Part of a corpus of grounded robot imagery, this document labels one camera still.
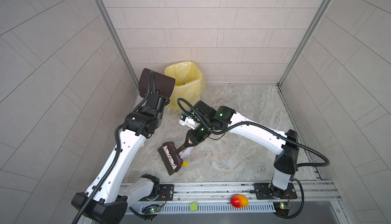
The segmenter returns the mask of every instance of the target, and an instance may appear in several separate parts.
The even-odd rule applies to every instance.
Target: mounting plate
[[[174,185],[173,184],[160,184],[159,185],[159,192],[162,191],[167,196],[167,201],[172,201],[173,195],[174,195]],[[158,197],[154,200],[149,200],[146,197],[140,199],[139,201],[163,201],[163,197],[161,194],[158,195]]]
[[[269,189],[270,183],[254,183],[255,195],[257,199],[276,199],[271,196],[271,190]],[[286,193],[289,193],[292,199],[297,199],[296,190],[292,183],[288,183]],[[282,199],[289,199],[288,194],[284,194]]]

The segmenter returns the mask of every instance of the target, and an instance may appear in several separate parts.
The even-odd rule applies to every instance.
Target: fake mango
[[[245,196],[238,194],[231,198],[231,204],[233,207],[242,208],[248,205],[248,200]]]

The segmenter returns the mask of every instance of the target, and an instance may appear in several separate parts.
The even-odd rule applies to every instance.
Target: cartoon face on brush
[[[174,160],[173,158],[171,157],[171,154],[167,148],[167,146],[163,146],[163,149],[164,149],[164,152],[166,153],[167,155],[167,158],[169,159],[170,161],[170,164],[171,164],[171,167],[175,170],[177,168],[177,165],[174,163]]]

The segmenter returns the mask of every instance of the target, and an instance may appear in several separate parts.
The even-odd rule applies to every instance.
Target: yellow trash bag
[[[184,98],[191,104],[195,104],[201,93],[206,90],[204,75],[191,61],[170,65],[164,70],[164,75],[175,78],[175,87],[168,105],[170,109],[180,109],[177,103],[178,98]],[[188,109],[186,104],[181,103],[181,105]]]

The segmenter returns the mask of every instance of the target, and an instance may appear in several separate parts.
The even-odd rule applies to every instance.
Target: gray marble floor
[[[273,129],[293,129],[277,88],[273,85],[207,86],[201,100],[215,109],[220,105],[228,106]],[[272,179],[275,154],[250,139],[230,132],[219,140],[206,139],[194,147],[190,155],[184,158],[188,167],[182,167],[178,173],[169,176],[157,148],[167,141],[173,141],[177,147],[183,144],[190,128],[178,123],[180,114],[182,111],[165,109],[161,126],[145,141],[145,147],[137,152],[123,182],[135,182],[145,173],[160,178],[161,182]],[[308,162],[302,149],[298,162]],[[315,179],[315,174],[313,168],[301,167],[295,177],[311,180]]]

